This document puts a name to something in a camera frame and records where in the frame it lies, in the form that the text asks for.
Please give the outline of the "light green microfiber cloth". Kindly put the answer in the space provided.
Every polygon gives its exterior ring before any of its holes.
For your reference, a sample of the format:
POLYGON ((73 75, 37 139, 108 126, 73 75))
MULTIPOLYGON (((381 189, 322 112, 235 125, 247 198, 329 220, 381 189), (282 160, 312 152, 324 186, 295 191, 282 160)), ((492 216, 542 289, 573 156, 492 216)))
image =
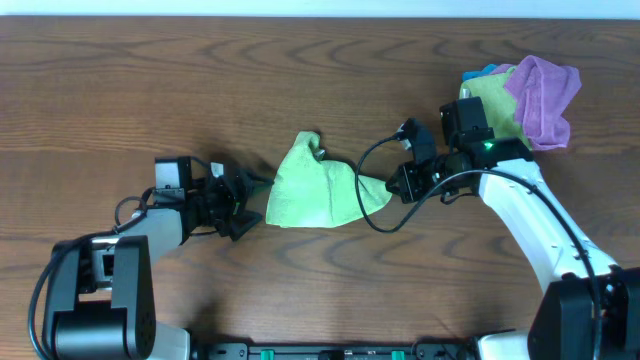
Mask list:
POLYGON ((324 158, 320 135, 300 132, 282 160, 269 195, 266 223, 281 228, 335 228, 384 208, 385 182, 324 158))

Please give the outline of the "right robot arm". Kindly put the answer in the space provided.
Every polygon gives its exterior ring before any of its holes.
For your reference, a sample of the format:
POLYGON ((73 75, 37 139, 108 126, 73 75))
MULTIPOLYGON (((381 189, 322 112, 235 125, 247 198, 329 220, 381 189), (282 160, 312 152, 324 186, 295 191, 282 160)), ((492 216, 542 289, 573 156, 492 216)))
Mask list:
POLYGON ((387 182, 404 203, 477 196, 502 220, 529 261, 543 298, 531 327, 476 339, 478 359, 636 359, 639 271, 624 269, 580 229, 518 137, 499 137, 480 98, 440 108, 449 150, 410 118, 394 139, 412 153, 387 182))

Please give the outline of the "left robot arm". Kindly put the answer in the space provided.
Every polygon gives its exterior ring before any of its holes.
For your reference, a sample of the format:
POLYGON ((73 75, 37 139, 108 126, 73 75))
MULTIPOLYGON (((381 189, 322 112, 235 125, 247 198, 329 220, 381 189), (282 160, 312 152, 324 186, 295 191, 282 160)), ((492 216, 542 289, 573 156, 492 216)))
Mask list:
POLYGON ((42 359, 192 359, 184 328, 157 321, 152 266, 187 240, 233 241, 261 222, 246 204, 272 180, 193 156, 158 158, 127 221, 57 243, 33 290, 28 333, 42 359))

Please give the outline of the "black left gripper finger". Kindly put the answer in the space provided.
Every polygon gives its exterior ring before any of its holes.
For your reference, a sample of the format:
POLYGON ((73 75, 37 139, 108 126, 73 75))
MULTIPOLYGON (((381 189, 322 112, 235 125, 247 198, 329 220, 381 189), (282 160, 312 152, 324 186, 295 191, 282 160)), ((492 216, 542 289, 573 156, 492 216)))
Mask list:
POLYGON ((245 210, 230 218, 228 235, 232 241, 238 241, 251 228, 259 224, 263 219, 260 213, 245 210))
POLYGON ((260 176, 251 170, 239 169, 239 177, 247 190, 257 190, 271 187, 274 180, 268 177, 260 176))

